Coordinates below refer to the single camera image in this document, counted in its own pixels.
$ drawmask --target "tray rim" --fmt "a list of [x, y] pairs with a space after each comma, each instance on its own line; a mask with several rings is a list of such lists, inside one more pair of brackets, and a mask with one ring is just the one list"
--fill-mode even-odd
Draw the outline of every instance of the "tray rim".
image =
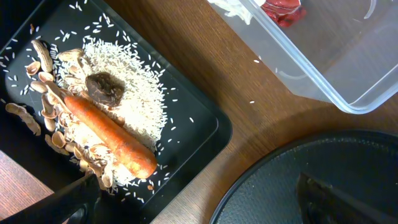
[[239, 187], [252, 176], [258, 169], [260, 169], [264, 164], [267, 162], [275, 159], [276, 157], [280, 156], [281, 154], [293, 150], [298, 146], [302, 146], [304, 144], [308, 144], [310, 142], [314, 142], [323, 138], [335, 138], [344, 135], [357, 135], [358, 137], [365, 137], [369, 136], [372, 138], [392, 138], [398, 142], [398, 135], [383, 132], [383, 131], [376, 131], [370, 129], [347, 129], [347, 130], [340, 130], [340, 131], [326, 131], [320, 133], [310, 134], [309, 136], [305, 136], [300, 139], [295, 139], [283, 146], [277, 147], [267, 155], [263, 156], [259, 160], [257, 160], [253, 165], [251, 165], [248, 169], [246, 169], [243, 174], [241, 174], [231, 185], [228, 191], [223, 195], [223, 198], [218, 203], [215, 211], [213, 212], [209, 224], [217, 224], [217, 221], [223, 211], [225, 205], [229, 202], [229, 199], [233, 196], [235, 191], [239, 189]]
[[[15, 31], [11, 35], [11, 38], [14, 38], [21, 30], [23, 29], [26, 24], [28, 24], [28, 21], [31, 20], [36, 12], [42, 7], [44, 4], [48, 3], [51, 0], [41, 0], [37, 7], [30, 13], [30, 15], [27, 17], [27, 19], [20, 25], [18, 30]], [[156, 61], [158, 61], [160, 64], [163, 64], [165, 62], [169, 63], [169, 61], [163, 57], [155, 48], [151, 46], [145, 39], [141, 37], [139, 33], [135, 31], [133, 27], [131, 27], [117, 12], [115, 12], [106, 2], [103, 0], [90, 0], [94, 5], [99, 7], [103, 12], [107, 13], [107, 16], [112, 18], [115, 24], [120, 26], [123, 30], [126, 31], [129, 35], [134, 37], [135, 39], [139, 40], [139, 45], [149, 52], [151, 55], [156, 56]], [[0, 53], [3, 53], [5, 51], [5, 48], [11, 43], [11, 38], [8, 42], [6, 42], [5, 46], [0, 50]], [[206, 109], [208, 109], [216, 118], [217, 122], [217, 127], [214, 133], [205, 141], [202, 143], [202, 145], [196, 149], [196, 151], [184, 162], [182, 166], [180, 166], [175, 173], [173, 174], [172, 177], [170, 178], [168, 182], [175, 182], [176, 178], [184, 176], [184, 178], [187, 178], [186, 175], [184, 175], [184, 168], [187, 168], [190, 162], [200, 162], [200, 166], [196, 166], [195, 170], [197, 171], [196, 174], [190, 175], [189, 178], [185, 181], [185, 185], [183, 187], [180, 187], [179, 189], [174, 189], [174, 192], [172, 192], [171, 195], [171, 200], [167, 200], [165, 203], [165, 206], [163, 206], [162, 209], [158, 209], [158, 212], [154, 212], [151, 210], [151, 213], [155, 213], [155, 215], [146, 215], [146, 217], [142, 217], [142, 215], [148, 211], [148, 209], [140, 209], [140, 220], [145, 223], [151, 222], [158, 214], [160, 214], [164, 209], [168, 207], [168, 205], [185, 189], [185, 187], [188, 186], [188, 184], [206, 167], [208, 164], [215, 159], [215, 157], [229, 144], [231, 138], [232, 138], [232, 133], [233, 133], [233, 127], [232, 127], [232, 122], [226, 115], [224, 111], [222, 111], [216, 104], [215, 102], [211, 101], [201, 90], [199, 90], [188, 78], [186, 78], [182, 73], [180, 73], [171, 63], [169, 63], [171, 67], [164, 66], [164, 68], [170, 73], [171, 77], [176, 79], [177, 82], [181, 84], [186, 90], [192, 94], [193, 97], [195, 97]], [[161, 190], [167, 189], [167, 186], [170, 184], [167, 184], [163, 186], [157, 194], [160, 193]]]

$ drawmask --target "rice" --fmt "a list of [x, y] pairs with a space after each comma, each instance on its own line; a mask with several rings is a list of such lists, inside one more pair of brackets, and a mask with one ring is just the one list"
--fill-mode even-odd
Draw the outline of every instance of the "rice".
[[[125, 92], [120, 105], [108, 110], [107, 106], [96, 103], [96, 106], [110, 118], [119, 116], [125, 118], [124, 129], [134, 136], [143, 145], [155, 151], [155, 145], [161, 137], [161, 130], [167, 123], [167, 117], [163, 114], [162, 101], [164, 95], [157, 88], [159, 79], [151, 72], [143, 69], [141, 62], [134, 56], [129, 48], [117, 46], [103, 40], [86, 43], [85, 55], [89, 66], [83, 67], [86, 75], [107, 72], [112, 77], [120, 80]], [[68, 69], [72, 63], [63, 62], [58, 69], [62, 77], [68, 75]], [[81, 90], [72, 90], [77, 94]], [[79, 124], [74, 128], [68, 128], [68, 133], [80, 146], [89, 148], [103, 141], [86, 125]], [[112, 154], [107, 154], [106, 161], [116, 160]], [[114, 186], [125, 186], [135, 177], [123, 165], [113, 169]]]

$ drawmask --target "red object in container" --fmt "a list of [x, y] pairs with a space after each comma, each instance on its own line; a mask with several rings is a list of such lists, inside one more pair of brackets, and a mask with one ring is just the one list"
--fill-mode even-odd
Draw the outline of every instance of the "red object in container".
[[281, 27], [289, 27], [306, 15], [300, 0], [267, 0], [261, 8]]

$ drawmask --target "pile of rice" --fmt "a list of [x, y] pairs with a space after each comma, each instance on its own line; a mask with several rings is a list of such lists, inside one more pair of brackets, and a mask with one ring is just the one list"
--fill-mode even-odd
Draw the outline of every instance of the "pile of rice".
[[[155, 151], [155, 144], [160, 139], [162, 128], [167, 122], [167, 116], [163, 112], [164, 94], [159, 87], [159, 76], [150, 70], [150, 66], [142, 66], [144, 62], [140, 61], [137, 51], [131, 52], [131, 44], [114, 45], [112, 43], [98, 40], [85, 44], [86, 60], [83, 70], [85, 74], [81, 74], [80, 80], [75, 83], [67, 82], [69, 68], [75, 63], [63, 62], [58, 69], [64, 83], [64, 88], [72, 85], [79, 88], [72, 88], [70, 91], [77, 95], [85, 89], [82, 85], [86, 76], [100, 72], [107, 72], [117, 79], [124, 86], [125, 92], [121, 99], [120, 105], [109, 108], [105, 105], [95, 103], [95, 105], [104, 111], [110, 118], [122, 117], [125, 119], [124, 129], [132, 134], [139, 142]], [[77, 118], [72, 116], [69, 123], [77, 124]], [[103, 141], [85, 124], [73, 125], [73, 128], [65, 129], [65, 137], [73, 138], [73, 140], [85, 148], [84, 155], [88, 157], [88, 149], [97, 144], [103, 144]], [[114, 163], [116, 158], [113, 155], [102, 157], [95, 160], [94, 163]], [[126, 185], [135, 177], [123, 166], [114, 167], [113, 179], [115, 185]]]

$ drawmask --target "black tray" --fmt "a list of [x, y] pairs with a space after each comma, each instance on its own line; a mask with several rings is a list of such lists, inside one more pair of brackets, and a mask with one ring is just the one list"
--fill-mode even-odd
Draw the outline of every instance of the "black tray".
[[[174, 124], [170, 120], [162, 131], [162, 139], [159, 141], [165, 146], [161, 155], [157, 156], [158, 163], [168, 167], [160, 169], [158, 167], [157, 175], [151, 179], [155, 183], [155, 194], [152, 195], [147, 189], [147, 184], [141, 184], [139, 187], [129, 186], [129, 192], [137, 192], [144, 198], [145, 203], [135, 199], [133, 195], [124, 196], [126, 191], [119, 188], [115, 196], [103, 192], [103, 200], [106, 202], [106, 210], [99, 211], [101, 221], [106, 222], [107, 218], [112, 221], [123, 219], [124, 221], [149, 223], [158, 215], [173, 198], [188, 185], [188, 183], [227, 145], [231, 138], [232, 127], [228, 117], [211, 102], [200, 90], [192, 85], [180, 72], [158, 54], [137, 32], [134, 31], [123, 19], [120, 18], [106, 3], [102, 0], [92, 0], [84, 4], [84, 0], [78, 1], [82, 11], [72, 9], [69, 4], [75, 5], [76, 1], [52, 1], [44, 0], [32, 12], [28, 19], [21, 25], [18, 31], [12, 36], [18, 42], [10, 40], [0, 51], [0, 56], [9, 57], [9, 62], [0, 59], [7, 65], [9, 73], [3, 71], [0, 67], [0, 98], [6, 102], [15, 102], [20, 105], [27, 105], [28, 111], [42, 125], [43, 117], [38, 116], [37, 112], [42, 109], [40, 103], [40, 94], [37, 92], [28, 92], [20, 96], [19, 92], [31, 80], [25, 74], [24, 65], [32, 62], [27, 57], [31, 55], [37, 58], [35, 51], [28, 52], [25, 49], [33, 49], [30, 41], [41, 35], [41, 40], [45, 41], [50, 48], [50, 44], [57, 44], [60, 52], [83, 45], [82, 38], [85, 35], [91, 35], [103, 39], [105, 42], [114, 42], [119, 40], [120, 44], [127, 42], [123, 39], [123, 30], [130, 36], [131, 43], [137, 42], [141, 60], [152, 65], [156, 60], [161, 68], [157, 66], [154, 69], [158, 71], [166, 69], [164, 75], [159, 79], [164, 83], [164, 87], [176, 88], [169, 91], [165, 96], [165, 109], [169, 118], [174, 119]], [[114, 27], [107, 28], [104, 19], [103, 28], [98, 34], [93, 34], [92, 22], [98, 22], [99, 16], [103, 12], [109, 16]], [[38, 32], [29, 34], [30, 24], [35, 27], [40, 26]], [[65, 32], [75, 31], [77, 35], [71, 35], [66, 42], [54, 40], [57, 36], [62, 36], [60, 29]], [[119, 37], [116, 37], [116, 31], [120, 31]], [[12, 53], [15, 53], [15, 59], [12, 59]], [[18, 81], [10, 81], [7, 76], [17, 75]], [[5, 104], [0, 103], [0, 150], [13, 158], [22, 167], [36, 176], [45, 185], [52, 190], [57, 191], [62, 187], [72, 183], [83, 176], [75, 164], [69, 161], [69, 157], [62, 156], [54, 152], [44, 142], [45, 128], [42, 125], [42, 135], [34, 136], [27, 129], [24, 123], [4, 110]], [[164, 180], [165, 174], [170, 173], [169, 180]], [[158, 180], [162, 181], [161, 187], [157, 186]]]
[[398, 218], [397, 160], [398, 137], [375, 131], [335, 131], [294, 141], [245, 171], [210, 223], [302, 223], [295, 194], [301, 172]]

